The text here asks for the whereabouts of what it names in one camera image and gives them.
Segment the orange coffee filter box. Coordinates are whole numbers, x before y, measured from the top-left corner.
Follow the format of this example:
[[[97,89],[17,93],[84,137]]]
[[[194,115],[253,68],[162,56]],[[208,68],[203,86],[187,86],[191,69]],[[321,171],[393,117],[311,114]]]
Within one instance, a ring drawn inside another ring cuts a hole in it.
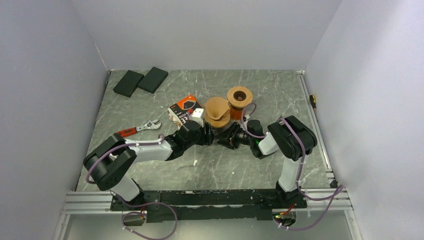
[[[192,94],[184,97],[178,102],[171,105],[167,111],[169,119],[177,125],[180,129],[181,126],[189,120],[190,115],[197,108],[203,108],[203,105]]]

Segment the red handled adjustable wrench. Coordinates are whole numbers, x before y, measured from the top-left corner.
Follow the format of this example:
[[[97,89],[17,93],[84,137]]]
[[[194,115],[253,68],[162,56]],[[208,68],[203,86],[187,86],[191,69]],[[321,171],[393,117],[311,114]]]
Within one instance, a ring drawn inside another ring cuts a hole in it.
[[[118,135],[120,135],[121,137],[124,138],[124,137],[134,135],[134,134],[141,132],[141,131],[144,131],[144,130],[157,130],[157,129],[160,129],[161,126],[162,126],[162,123],[160,122],[159,119],[148,120],[145,124],[120,130],[120,131],[116,132],[116,134],[118,134]]]

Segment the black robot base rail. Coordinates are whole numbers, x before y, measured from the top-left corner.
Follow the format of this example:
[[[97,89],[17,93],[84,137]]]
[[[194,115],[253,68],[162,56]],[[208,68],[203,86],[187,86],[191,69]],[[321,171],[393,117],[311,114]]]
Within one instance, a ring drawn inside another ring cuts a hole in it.
[[[277,211],[305,209],[306,200],[297,195],[284,199],[272,188],[232,190],[146,190],[128,205],[113,196],[113,212],[146,211],[148,223],[172,221],[256,219],[270,221]]]

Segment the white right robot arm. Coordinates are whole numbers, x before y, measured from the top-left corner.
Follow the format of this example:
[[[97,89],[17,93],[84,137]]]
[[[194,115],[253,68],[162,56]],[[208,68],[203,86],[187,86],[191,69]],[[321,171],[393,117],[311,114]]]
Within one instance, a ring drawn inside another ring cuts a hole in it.
[[[217,134],[217,144],[229,149],[237,149],[240,145],[250,147],[258,159],[263,159],[277,151],[281,151],[283,167],[276,182],[276,203],[289,207],[295,197],[300,195],[299,175],[301,165],[318,144],[315,134],[293,115],[277,120],[268,125],[264,132],[261,122],[249,119],[241,123],[234,122],[226,130]]]

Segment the black network switch box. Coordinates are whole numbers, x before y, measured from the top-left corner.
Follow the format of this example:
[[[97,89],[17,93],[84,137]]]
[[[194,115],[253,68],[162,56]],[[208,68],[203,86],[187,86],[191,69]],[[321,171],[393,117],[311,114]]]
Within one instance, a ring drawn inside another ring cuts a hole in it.
[[[142,73],[128,70],[113,88],[113,92],[130,98],[144,77],[145,75]]]

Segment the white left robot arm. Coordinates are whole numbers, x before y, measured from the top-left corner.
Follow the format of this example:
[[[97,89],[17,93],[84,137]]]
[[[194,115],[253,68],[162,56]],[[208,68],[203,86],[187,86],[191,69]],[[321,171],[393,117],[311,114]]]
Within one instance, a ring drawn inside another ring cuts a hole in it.
[[[145,193],[133,179],[126,177],[133,164],[172,161],[192,146],[210,146],[213,140],[211,125],[194,120],[184,123],[173,134],[160,134],[155,140],[129,140],[114,133],[84,158],[85,181],[101,191],[111,191],[129,209],[137,210],[144,203]]]

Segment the brown paper coffee filter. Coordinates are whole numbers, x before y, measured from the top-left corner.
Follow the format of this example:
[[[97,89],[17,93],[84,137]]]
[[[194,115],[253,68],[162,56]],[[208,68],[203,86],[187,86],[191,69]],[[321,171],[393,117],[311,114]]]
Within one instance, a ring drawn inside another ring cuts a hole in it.
[[[205,102],[204,109],[206,115],[210,119],[219,121],[229,114],[230,105],[227,99],[220,96],[214,96]]]

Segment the orange glass with wooden band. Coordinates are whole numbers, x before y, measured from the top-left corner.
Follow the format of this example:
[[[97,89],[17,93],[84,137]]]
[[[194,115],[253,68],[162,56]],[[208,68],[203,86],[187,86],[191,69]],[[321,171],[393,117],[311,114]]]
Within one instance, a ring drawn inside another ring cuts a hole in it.
[[[242,113],[245,107],[230,106],[230,118],[234,121],[240,121],[242,119]]]

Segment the wooden dripper ring holder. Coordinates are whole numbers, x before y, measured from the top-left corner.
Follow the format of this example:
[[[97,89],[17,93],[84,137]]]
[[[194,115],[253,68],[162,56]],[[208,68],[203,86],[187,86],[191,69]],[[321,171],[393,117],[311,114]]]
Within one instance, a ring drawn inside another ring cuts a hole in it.
[[[230,113],[227,112],[225,115],[223,115],[220,119],[212,119],[207,114],[204,116],[204,120],[209,123],[213,128],[224,128],[228,125],[230,122],[231,116]]]

